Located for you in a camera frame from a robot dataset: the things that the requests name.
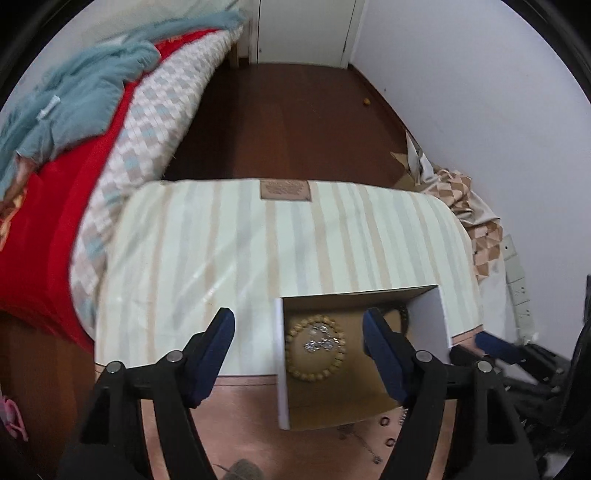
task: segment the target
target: patterned bedsheet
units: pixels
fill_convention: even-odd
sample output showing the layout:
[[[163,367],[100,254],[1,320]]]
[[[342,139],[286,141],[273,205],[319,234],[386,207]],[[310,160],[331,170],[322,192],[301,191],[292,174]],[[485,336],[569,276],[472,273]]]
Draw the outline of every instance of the patterned bedsheet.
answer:
[[[135,90],[72,251],[72,302],[82,327],[92,338],[106,249],[121,210],[134,191],[162,176],[191,124],[203,90],[241,33],[242,27],[220,30],[185,45]]]

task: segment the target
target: blue blanket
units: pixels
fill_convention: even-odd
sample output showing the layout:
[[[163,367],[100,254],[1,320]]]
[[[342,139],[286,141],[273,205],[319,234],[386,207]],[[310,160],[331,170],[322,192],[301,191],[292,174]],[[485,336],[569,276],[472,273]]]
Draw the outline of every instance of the blue blanket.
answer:
[[[0,200],[15,177],[15,154],[40,166],[108,130],[124,84],[158,64],[160,53],[151,42],[204,27],[236,28],[242,21],[240,13],[226,11],[148,25],[130,32],[122,45],[89,48],[51,71],[0,131]]]

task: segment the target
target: baseboard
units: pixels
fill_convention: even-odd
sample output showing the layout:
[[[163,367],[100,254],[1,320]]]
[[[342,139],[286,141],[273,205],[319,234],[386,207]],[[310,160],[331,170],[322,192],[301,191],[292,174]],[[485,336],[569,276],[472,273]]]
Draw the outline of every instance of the baseboard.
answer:
[[[390,106],[390,104],[386,101],[386,99],[382,96],[379,90],[374,87],[371,82],[365,77],[363,73],[361,73],[355,65],[349,63],[347,66],[348,70],[354,72],[355,75],[361,80],[363,85],[369,90],[371,95],[370,100],[377,103],[386,113],[387,118],[397,127],[402,128],[404,131],[409,131],[404,122],[401,118],[397,115],[394,109]]]

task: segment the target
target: mattress label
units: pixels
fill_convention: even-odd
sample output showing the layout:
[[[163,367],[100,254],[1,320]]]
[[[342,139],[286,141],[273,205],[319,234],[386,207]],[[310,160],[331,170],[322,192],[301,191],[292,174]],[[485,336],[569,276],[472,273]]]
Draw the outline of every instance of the mattress label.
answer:
[[[310,202],[310,184],[307,180],[261,180],[261,200]]]

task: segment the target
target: small round object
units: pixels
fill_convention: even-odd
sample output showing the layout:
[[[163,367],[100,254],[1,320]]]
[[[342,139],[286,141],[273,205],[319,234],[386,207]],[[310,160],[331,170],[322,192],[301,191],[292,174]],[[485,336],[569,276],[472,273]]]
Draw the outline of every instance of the small round object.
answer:
[[[166,354],[166,360],[170,363],[175,364],[176,362],[180,361],[183,358],[183,353],[181,350],[173,350],[172,352],[168,352]]]
[[[417,360],[419,362],[423,362],[425,364],[429,363],[431,360],[433,360],[433,355],[431,355],[429,352],[427,352],[426,350],[419,350],[416,354]]]
[[[488,373],[492,371],[492,365],[489,362],[486,362],[485,360],[480,360],[477,363],[478,366],[478,370],[480,370],[483,373]]]
[[[117,360],[115,360],[114,362],[109,362],[105,369],[110,374],[117,373],[119,370],[121,370],[121,362],[118,362]]]

